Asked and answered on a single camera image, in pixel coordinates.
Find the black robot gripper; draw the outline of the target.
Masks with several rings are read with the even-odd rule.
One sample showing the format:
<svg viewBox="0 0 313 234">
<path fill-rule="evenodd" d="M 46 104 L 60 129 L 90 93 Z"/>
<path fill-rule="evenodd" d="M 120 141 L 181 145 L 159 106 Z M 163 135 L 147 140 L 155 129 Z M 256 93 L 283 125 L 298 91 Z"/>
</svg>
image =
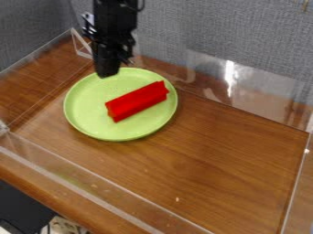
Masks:
<svg viewBox="0 0 313 234">
<path fill-rule="evenodd" d="M 120 62 L 132 64 L 137 0 L 92 0 L 92 13 L 82 13 L 82 34 L 92 42 L 92 60 L 102 79 L 119 72 Z"/>
</svg>

